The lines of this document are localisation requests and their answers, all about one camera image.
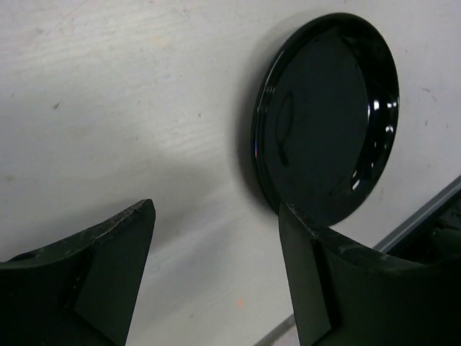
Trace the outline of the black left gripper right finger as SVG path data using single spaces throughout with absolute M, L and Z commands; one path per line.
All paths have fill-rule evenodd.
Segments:
M 460 252 L 414 262 L 279 210 L 301 345 L 458 345 Z

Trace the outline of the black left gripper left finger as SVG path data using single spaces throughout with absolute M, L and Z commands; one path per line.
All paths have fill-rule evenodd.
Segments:
M 125 345 L 156 211 L 145 199 L 1 263 L 2 345 Z

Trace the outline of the black round plate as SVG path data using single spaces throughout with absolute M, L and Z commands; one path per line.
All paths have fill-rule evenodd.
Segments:
M 288 205 L 323 226 L 351 215 L 384 171 L 398 115 L 395 61 L 371 23 L 333 13 L 296 30 L 264 76 L 251 124 L 272 210 Z

